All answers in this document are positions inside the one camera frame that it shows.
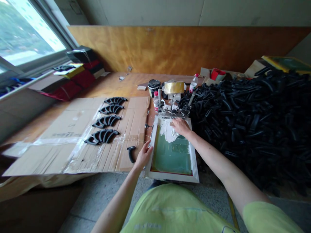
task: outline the finger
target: finger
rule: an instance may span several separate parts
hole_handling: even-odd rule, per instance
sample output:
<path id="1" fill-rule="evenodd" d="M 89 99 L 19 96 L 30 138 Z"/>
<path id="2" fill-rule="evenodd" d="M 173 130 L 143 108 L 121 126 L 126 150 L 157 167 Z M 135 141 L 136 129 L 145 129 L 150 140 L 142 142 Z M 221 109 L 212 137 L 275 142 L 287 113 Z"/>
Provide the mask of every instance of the finger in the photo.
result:
<path id="1" fill-rule="evenodd" d="M 147 154 L 147 155 L 150 155 L 151 152 L 152 152 L 152 150 L 153 150 L 153 146 L 149 147 L 149 149 L 147 150 L 146 154 Z"/>
<path id="2" fill-rule="evenodd" d="M 146 152 L 147 151 L 147 148 L 148 148 L 148 144 L 150 143 L 150 139 L 148 140 L 148 141 L 146 141 L 146 143 L 143 145 L 143 148 L 142 148 L 142 150 L 143 150 L 143 152 Z"/>

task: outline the tiled floor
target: tiled floor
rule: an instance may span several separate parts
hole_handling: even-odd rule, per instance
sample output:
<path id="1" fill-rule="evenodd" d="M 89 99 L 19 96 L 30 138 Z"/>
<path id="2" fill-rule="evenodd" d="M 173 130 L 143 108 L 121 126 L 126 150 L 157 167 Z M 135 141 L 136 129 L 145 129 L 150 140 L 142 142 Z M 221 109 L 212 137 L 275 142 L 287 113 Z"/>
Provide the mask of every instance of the tiled floor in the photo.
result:
<path id="1" fill-rule="evenodd" d="M 85 186 L 65 220 L 59 233 L 88 233 L 105 209 L 109 201 L 123 183 L 126 174 L 103 173 L 84 180 Z M 152 184 L 152 180 L 139 178 L 125 223 L 133 211 L 138 199 Z M 227 193 L 225 190 L 206 186 L 183 185 L 193 191 L 209 208 L 233 224 Z M 283 209 L 305 232 L 311 229 L 311 205 L 280 198 L 272 201 Z M 247 232 L 242 218 L 236 211 L 241 232 Z"/>

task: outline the white bottle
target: white bottle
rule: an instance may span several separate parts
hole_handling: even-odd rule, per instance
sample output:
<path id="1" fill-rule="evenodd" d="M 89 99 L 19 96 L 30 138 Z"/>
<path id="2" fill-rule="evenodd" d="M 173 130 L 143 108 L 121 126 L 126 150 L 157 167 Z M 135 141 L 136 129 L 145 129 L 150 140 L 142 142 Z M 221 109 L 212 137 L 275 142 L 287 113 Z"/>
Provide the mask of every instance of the white bottle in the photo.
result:
<path id="1" fill-rule="evenodd" d="M 153 106 L 155 107 L 155 111 L 158 112 L 158 108 L 159 108 L 159 93 L 157 91 L 154 92 Z"/>
<path id="2" fill-rule="evenodd" d="M 199 74 L 195 74 L 195 76 L 194 76 L 194 78 L 190 84 L 190 87 L 189 87 L 189 93 L 192 93 L 193 90 L 197 87 L 198 81 L 199 81 Z"/>

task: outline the white ink smear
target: white ink smear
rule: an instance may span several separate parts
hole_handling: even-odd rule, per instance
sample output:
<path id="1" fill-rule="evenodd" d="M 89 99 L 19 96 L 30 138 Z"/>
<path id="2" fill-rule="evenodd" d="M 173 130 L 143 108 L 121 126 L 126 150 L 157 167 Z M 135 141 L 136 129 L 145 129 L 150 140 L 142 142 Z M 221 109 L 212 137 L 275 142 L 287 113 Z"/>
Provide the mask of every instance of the white ink smear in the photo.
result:
<path id="1" fill-rule="evenodd" d="M 171 122 L 171 119 L 161 119 L 160 135 L 164 135 L 165 140 L 168 143 L 175 141 L 176 138 L 179 136 L 179 133 L 177 133 L 174 128 L 169 125 Z"/>

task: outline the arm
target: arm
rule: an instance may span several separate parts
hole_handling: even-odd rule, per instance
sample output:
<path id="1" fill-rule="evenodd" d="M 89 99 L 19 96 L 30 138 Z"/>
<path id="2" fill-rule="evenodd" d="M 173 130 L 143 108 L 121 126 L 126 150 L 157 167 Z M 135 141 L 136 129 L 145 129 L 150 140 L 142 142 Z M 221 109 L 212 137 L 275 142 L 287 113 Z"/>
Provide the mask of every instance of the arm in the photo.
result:
<path id="1" fill-rule="evenodd" d="M 254 201 L 272 203 L 229 159 L 215 147 L 191 131 L 182 119 L 173 120 L 176 132 L 183 135 L 225 186 L 233 203 L 243 217 L 244 207 Z"/>
<path id="2" fill-rule="evenodd" d="M 137 156 L 134 167 L 127 175 L 125 181 L 109 202 L 103 213 L 97 220 L 91 233 L 120 232 L 130 208 L 137 180 L 143 167 L 149 161 L 153 147 L 148 148 L 150 140 L 147 141 Z"/>

